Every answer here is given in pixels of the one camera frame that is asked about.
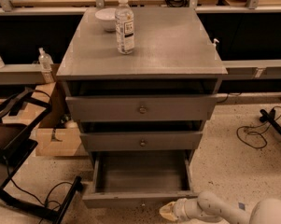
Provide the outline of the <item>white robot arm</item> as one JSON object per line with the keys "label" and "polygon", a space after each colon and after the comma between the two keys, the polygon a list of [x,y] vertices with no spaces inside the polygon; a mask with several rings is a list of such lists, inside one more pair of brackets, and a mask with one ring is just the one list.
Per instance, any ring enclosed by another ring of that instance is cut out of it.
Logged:
{"label": "white robot arm", "polygon": [[281,224],[281,200],[270,198],[258,202],[251,213],[225,203],[210,191],[202,191],[196,198],[181,198],[160,208],[160,215],[170,221],[186,222],[198,219],[229,224]]}

